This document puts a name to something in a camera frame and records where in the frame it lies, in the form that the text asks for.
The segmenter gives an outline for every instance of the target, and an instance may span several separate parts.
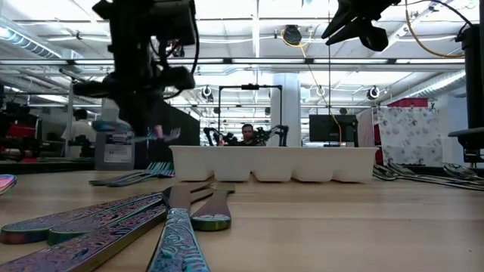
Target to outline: ceiling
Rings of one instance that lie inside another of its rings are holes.
[[[478,23],[479,5],[473,0],[446,1],[473,23]],[[109,24],[91,10],[95,0],[3,0],[2,23],[7,23],[32,38],[42,46],[56,52],[67,49],[85,59],[112,59],[107,51],[110,44]],[[288,24],[299,27],[308,58],[351,59],[421,59],[435,58],[423,50],[408,32],[405,22],[405,7],[390,7],[382,18],[374,23],[384,28],[389,36],[389,47],[376,53],[352,39],[326,46],[321,34],[335,14],[337,0],[196,0],[197,25],[200,33],[200,57],[202,58],[303,58],[300,48],[284,44],[279,33]],[[421,41],[442,54],[461,54],[461,45],[455,36],[464,25],[462,19],[449,9],[437,5],[430,11],[431,2],[416,2],[408,6],[413,27]],[[79,33],[82,39],[76,39]],[[194,47],[185,48],[185,57],[194,57]],[[39,59],[19,46],[0,39],[0,59]],[[314,65],[318,85],[331,104],[346,106],[372,105],[366,91],[377,86],[382,91],[380,100],[398,97],[401,93],[422,85],[436,76],[454,73],[464,68],[463,62],[453,65],[433,63],[431,65]],[[321,91],[318,90],[306,65],[199,65],[195,90],[186,91],[171,101],[202,120],[214,117],[207,108],[189,110],[188,104],[210,104],[201,95],[208,86],[213,90],[217,103],[217,86],[247,83],[271,84],[273,73],[299,73],[304,97],[302,117],[316,110],[309,106],[322,106]],[[75,72],[85,79],[102,80],[113,70],[112,65],[82,66]],[[66,94],[70,78],[60,74],[57,66],[0,64],[0,80],[6,85],[26,91],[45,91]],[[259,108],[237,108],[224,111],[224,117],[265,117],[264,106],[270,103],[268,91],[224,91],[222,102],[226,104],[258,105]],[[99,101],[76,97],[75,104],[99,104]],[[237,126],[240,120],[233,121]]]

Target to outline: patterned fabric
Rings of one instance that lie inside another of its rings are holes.
[[[383,162],[442,166],[442,140],[437,110],[386,108],[377,114]]]

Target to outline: knife handle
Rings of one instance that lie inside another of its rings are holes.
[[[209,272],[187,209],[171,208],[147,272]]]

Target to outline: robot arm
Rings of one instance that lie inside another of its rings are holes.
[[[339,0],[338,11],[324,31],[327,45],[359,37],[361,43],[374,51],[388,45],[384,29],[371,25],[380,14],[400,0]],[[154,109],[163,99],[174,97],[195,87],[193,73],[197,67],[200,43],[195,22],[194,0],[100,0],[93,10],[110,21],[114,72],[103,82],[80,82],[74,94],[113,99],[119,106],[119,117],[127,121],[136,136],[145,136],[148,127],[157,125]],[[156,37],[158,49],[151,37]],[[172,53],[184,45],[196,45],[194,65],[170,67]],[[178,91],[163,96],[165,87]]]
[[[287,125],[276,125],[269,131],[264,131],[263,128],[257,128],[255,139],[257,144],[265,145],[265,143],[274,135],[279,135],[279,147],[287,146],[287,133],[289,127]]]
[[[216,145],[218,146],[219,145],[219,138],[220,138],[220,135],[222,136],[222,139],[224,141],[224,143],[228,146],[237,146],[239,145],[239,141],[237,139],[237,137],[235,137],[232,133],[227,133],[226,136],[224,136],[222,133],[220,133],[218,130],[216,130],[215,128],[204,128],[203,129],[203,133],[205,133],[206,135],[206,138],[208,139],[209,141],[209,145],[211,147],[215,146],[213,144],[213,141],[212,141],[212,137],[210,137],[210,132],[213,132],[213,140],[216,142]]]
[[[195,23],[194,0],[100,0],[92,8],[110,21],[114,72],[103,82],[80,82],[74,94],[113,99],[119,106],[119,117],[127,121],[137,136],[144,136],[153,108],[168,97],[165,87],[173,86],[178,95],[194,88],[193,71],[197,65],[200,45]],[[159,46],[156,52],[151,37]],[[166,53],[168,44],[173,45]],[[183,45],[197,46],[192,71],[170,67],[167,57]]]

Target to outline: yellow cable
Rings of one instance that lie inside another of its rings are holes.
[[[301,43],[299,43],[298,45],[291,45],[284,38],[284,29],[281,30],[281,38],[284,41],[284,43],[286,45],[289,45],[290,47],[300,48],[301,49],[301,52],[302,52],[302,55],[304,56],[305,59],[307,57],[306,57],[306,53],[304,52],[304,47],[309,43],[309,40],[311,39],[311,36],[312,36],[312,33],[309,34],[309,39],[308,39],[308,41],[304,45],[301,45]],[[312,72],[310,66],[309,66],[309,71],[311,72],[312,79],[315,81],[316,86],[318,86],[319,91],[321,93],[323,93],[323,90],[321,90],[321,86],[318,84],[318,81],[316,80],[315,74]],[[336,117],[334,117],[333,113],[331,112],[331,108],[330,108],[329,104],[327,103],[326,98],[324,98],[324,95],[322,95],[322,97],[323,97],[324,103],[326,104],[326,107],[327,107],[327,109],[328,109],[328,111],[330,113],[330,116],[333,117],[334,122],[338,125],[338,129],[340,130],[340,147],[341,147],[342,144],[343,144],[343,139],[342,139],[342,135],[341,135],[341,125],[338,123],[338,121],[336,120]]]
[[[425,46],[420,41],[417,34],[415,34],[414,29],[411,27],[410,14],[408,13],[408,0],[405,0],[405,17],[406,17],[406,20],[407,20],[408,30],[410,31],[410,34],[412,35],[412,37],[414,37],[414,39],[418,43],[418,45],[421,46],[422,49],[424,49],[425,51],[427,51],[427,52],[429,52],[433,55],[436,55],[438,57],[454,58],[454,57],[463,57],[464,56],[464,54],[440,54],[440,53],[437,53],[437,52],[429,49],[427,46]]]

